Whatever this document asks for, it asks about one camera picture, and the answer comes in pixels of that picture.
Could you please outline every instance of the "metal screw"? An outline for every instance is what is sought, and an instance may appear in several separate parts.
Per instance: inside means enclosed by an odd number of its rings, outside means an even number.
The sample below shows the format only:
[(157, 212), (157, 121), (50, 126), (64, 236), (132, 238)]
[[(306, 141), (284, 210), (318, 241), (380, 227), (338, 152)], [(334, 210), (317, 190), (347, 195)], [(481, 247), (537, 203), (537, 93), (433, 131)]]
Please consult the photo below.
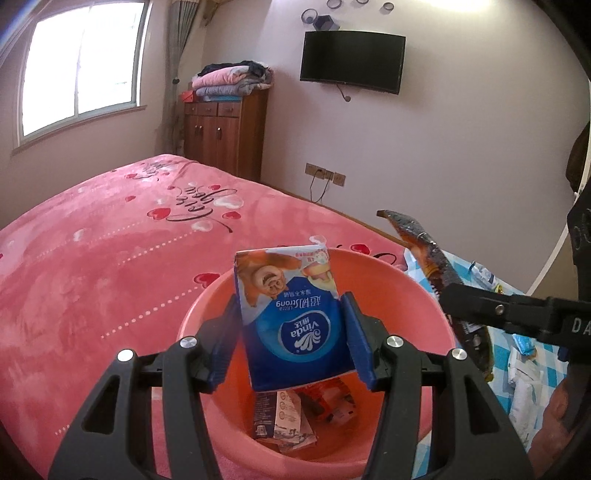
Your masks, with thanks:
[(128, 348), (126, 348), (125, 350), (121, 350), (117, 354), (117, 360), (119, 360), (119, 362), (129, 362), (133, 357), (134, 351), (129, 350)]
[(452, 357), (456, 360), (465, 360), (468, 358), (468, 354), (463, 348), (454, 348), (452, 350)]
[(402, 340), (400, 337), (397, 337), (396, 335), (391, 335), (386, 340), (386, 343), (389, 346), (393, 346), (394, 348), (399, 348), (404, 345), (404, 340)]
[(181, 347), (183, 348), (193, 348), (197, 345), (197, 339), (195, 337), (185, 337), (181, 339)]

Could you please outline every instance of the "wooden cabinet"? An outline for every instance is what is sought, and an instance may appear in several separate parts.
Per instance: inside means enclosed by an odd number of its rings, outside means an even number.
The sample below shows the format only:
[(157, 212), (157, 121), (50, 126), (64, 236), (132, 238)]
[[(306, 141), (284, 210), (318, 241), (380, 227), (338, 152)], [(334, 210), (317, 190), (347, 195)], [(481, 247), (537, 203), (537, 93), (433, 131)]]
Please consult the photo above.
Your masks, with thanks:
[(184, 156), (260, 181), (268, 90), (240, 102), (185, 103)]

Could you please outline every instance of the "colorful package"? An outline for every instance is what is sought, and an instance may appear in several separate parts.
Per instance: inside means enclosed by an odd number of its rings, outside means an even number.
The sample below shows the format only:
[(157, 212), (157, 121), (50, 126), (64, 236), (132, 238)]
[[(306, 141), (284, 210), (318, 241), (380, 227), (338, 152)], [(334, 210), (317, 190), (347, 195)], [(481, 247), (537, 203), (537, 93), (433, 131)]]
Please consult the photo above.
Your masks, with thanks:
[(285, 390), (354, 369), (326, 247), (238, 252), (235, 278), (255, 391)]
[(306, 385), (296, 389), (302, 406), (318, 420), (344, 425), (357, 416), (357, 406), (351, 390), (340, 378)]
[(253, 425), (253, 438), (277, 445), (281, 453), (316, 443), (316, 435), (294, 391), (257, 393)]

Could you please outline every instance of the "window frame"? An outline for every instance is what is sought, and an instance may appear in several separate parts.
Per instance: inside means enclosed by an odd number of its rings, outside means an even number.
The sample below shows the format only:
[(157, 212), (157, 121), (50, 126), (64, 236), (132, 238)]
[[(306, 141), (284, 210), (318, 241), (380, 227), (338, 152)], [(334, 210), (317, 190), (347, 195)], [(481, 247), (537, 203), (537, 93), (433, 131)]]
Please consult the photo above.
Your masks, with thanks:
[[(79, 113), (78, 112), (78, 82), (76, 80), (76, 85), (74, 87), (74, 115), (64, 118), (62, 120), (58, 120), (57, 122), (53, 122), (52, 124), (46, 125), (34, 132), (31, 132), (28, 135), (24, 135), (22, 129), (22, 96), (24, 90), (24, 82), (25, 82), (25, 70), (27, 68), (27, 61), (29, 58), (29, 52), (31, 50), (31, 43), (33, 42), (33, 35), (35, 33), (35, 29), (37, 28), (37, 24), (47, 18), (55, 17), (56, 15), (60, 15), (65, 12), (69, 12), (71, 10), (76, 10), (78, 8), (84, 7), (92, 7), (94, 5), (104, 5), (104, 4), (123, 4), (123, 3), (143, 3), (144, 7), (142, 9), (142, 14), (139, 19), (139, 26), (138, 26), (138, 35), (135, 41), (135, 53), (134, 53), (134, 66), (133, 66), (133, 73), (132, 73), (132, 80), (131, 80), (131, 100), (129, 102), (124, 103), (116, 103), (114, 105), (108, 105), (101, 108), (97, 108), (95, 110), (90, 110), (88, 112)], [(151, 0), (90, 0), (84, 2), (77, 2), (75, 5), (70, 5), (68, 7), (60, 8), (46, 15), (42, 15), (39, 18), (36, 18), (31, 25), (31, 31), (27, 38), (27, 46), (25, 50), (25, 55), (23, 55), (23, 61), (21, 65), (20, 75), (18, 76), (18, 108), (17, 108), (17, 137), (18, 142), (17, 145), (19, 147), (27, 145), (29, 142), (36, 141), (41, 137), (45, 137), (46, 135), (53, 134), (63, 128), (71, 127), (76, 124), (84, 124), (87, 123), (88, 120), (93, 119), (95, 117), (102, 118), (105, 115), (110, 113), (118, 113), (125, 110), (136, 110), (140, 108), (139, 104), (139, 84), (140, 84), (140, 75), (141, 75), (141, 62), (144, 53), (144, 46), (145, 46), (145, 38), (147, 32), (147, 24), (148, 24), (148, 17), (150, 14), (152, 2)]]

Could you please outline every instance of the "tissue pack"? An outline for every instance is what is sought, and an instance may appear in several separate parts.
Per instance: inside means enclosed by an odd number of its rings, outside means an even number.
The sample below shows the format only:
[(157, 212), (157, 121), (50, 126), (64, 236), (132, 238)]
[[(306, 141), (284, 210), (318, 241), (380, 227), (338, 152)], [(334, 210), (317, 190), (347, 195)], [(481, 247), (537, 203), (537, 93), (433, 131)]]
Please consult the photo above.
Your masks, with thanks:
[(254, 391), (286, 390), (354, 369), (325, 246), (238, 252), (234, 271)]

